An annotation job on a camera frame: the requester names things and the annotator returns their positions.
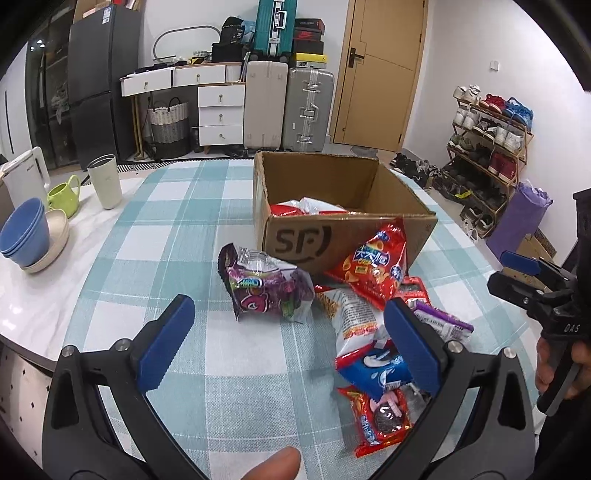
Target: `human hand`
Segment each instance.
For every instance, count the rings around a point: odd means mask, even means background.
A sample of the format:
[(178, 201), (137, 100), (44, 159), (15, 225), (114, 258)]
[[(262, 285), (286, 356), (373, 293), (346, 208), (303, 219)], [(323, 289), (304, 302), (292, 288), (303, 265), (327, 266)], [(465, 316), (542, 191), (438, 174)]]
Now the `human hand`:
[(285, 447), (254, 467), (242, 480), (294, 480), (300, 471), (300, 462), (300, 452)]
[[(550, 344), (540, 338), (537, 351), (538, 365), (535, 369), (535, 386), (540, 393), (544, 393), (554, 379), (554, 369), (548, 363)], [(581, 365), (581, 370), (566, 392), (565, 400), (570, 400), (591, 387), (591, 346), (581, 341), (575, 342), (571, 350), (571, 356), (573, 362)]]

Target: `stacked bowls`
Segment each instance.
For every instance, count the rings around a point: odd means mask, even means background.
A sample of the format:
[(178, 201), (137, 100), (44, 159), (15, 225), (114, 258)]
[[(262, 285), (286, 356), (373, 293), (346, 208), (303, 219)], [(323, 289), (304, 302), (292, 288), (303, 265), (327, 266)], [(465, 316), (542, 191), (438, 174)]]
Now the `stacked bowls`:
[(43, 203), (28, 199), (8, 217), (0, 231), (0, 253), (21, 267), (40, 260), (49, 250), (49, 227)]

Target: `sf logo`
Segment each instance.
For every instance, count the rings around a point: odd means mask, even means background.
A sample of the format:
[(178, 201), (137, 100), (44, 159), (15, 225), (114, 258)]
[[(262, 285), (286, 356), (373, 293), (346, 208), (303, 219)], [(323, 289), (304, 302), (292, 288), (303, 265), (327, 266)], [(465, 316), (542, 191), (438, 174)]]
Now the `sf logo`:
[(282, 229), (277, 231), (276, 236), (281, 246), (275, 251), (283, 258), (289, 257), (289, 262), (301, 264), (321, 256), (330, 245), (331, 237), (332, 229), (329, 226), (304, 228), (298, 232)]

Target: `blue plaid tablecloth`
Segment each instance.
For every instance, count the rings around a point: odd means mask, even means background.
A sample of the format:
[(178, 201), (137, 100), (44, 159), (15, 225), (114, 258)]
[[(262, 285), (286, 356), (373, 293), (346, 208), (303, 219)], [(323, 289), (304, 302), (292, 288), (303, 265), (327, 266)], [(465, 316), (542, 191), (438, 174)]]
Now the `blue plaid tablecloth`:
[[(237, 322), (217, 275), (222, 246), (253, 248), (252, 160), (181, 162), (146, 178), (121, 213), (88, 274), (65, 345), (107, 349), (133, 338), (178, 294), (196, 305), (195, 324), (148, 398), (173, 437), (212, 479), (239, 479), (293, 445), (298, 479), (366, 479), (391, 453), (355, 458), (358, 432), (335, 387), (335, 333), (316, 305), (305, 324), (251, 317)], [(450, 217), (402, 177), (439, 222), (410, 269), (432, 303), (475, 327), (468, 347), (517, 350), (533, 398), (535, 339), (521, 312), (486, 289), (492, 267)], [(140, 456), (110, 392), (101, 389), (119, 438)], [(449, 436), (457, 439), (467, 406)]]

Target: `wooden door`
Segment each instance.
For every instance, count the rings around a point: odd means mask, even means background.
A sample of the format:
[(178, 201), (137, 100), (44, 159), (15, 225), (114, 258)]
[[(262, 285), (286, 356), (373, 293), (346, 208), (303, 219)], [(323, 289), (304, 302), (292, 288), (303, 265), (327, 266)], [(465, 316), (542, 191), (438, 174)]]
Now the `wooden door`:
[(355, 0), (335, 143), (396, 151), (414, 96), (423, 0)]

